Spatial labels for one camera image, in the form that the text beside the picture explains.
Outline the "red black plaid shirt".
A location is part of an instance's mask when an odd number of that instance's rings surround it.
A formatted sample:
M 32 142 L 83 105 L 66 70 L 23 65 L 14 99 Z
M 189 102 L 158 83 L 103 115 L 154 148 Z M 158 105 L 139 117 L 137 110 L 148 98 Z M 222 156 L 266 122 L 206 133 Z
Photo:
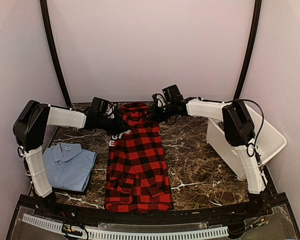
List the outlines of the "red black plaid shirt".
M 115 213 L 174 209 L 159 124 L 143 102 L 119 108 L 130 129 L 109 141 L 104 208 Z

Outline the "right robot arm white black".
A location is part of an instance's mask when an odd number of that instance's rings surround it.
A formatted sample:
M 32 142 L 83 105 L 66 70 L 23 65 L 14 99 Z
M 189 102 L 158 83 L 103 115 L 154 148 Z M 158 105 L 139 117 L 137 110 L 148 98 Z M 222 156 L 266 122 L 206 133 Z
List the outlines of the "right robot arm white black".
M 226 142 L 236 149 L 245 148 L 240 156 L 248 181 L 250 194 L 261 194 L 267 188 L 261 156 L 257 150 L 260 131 L 255 130 L 254 121 L 248 111 L 248 99 L 216 101 L 201 97 L 184 98 L 177 85 L 171 85 L 162 93 L 152 95 L 153 103 L 148 117 L 159 123 L 167 123 L 171 117 L 205 117 L 223 123 Z

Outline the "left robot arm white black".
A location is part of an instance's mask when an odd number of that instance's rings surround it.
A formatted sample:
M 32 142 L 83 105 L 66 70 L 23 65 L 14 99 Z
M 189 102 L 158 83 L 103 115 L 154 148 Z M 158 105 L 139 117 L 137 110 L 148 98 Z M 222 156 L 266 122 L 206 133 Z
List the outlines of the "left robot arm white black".
M 92 131 L 100 129 L 107 135 L 129 130 L 117 106 L 94 97 L 85 111 L 77 111 L 30 100 L 15 121 L 12 131 L 18 144 L 18 154 L 24 158 L 35 193 L 46 198 L 53 192 L 43 160 L 43 143 L 48 126 L 70 127 Z

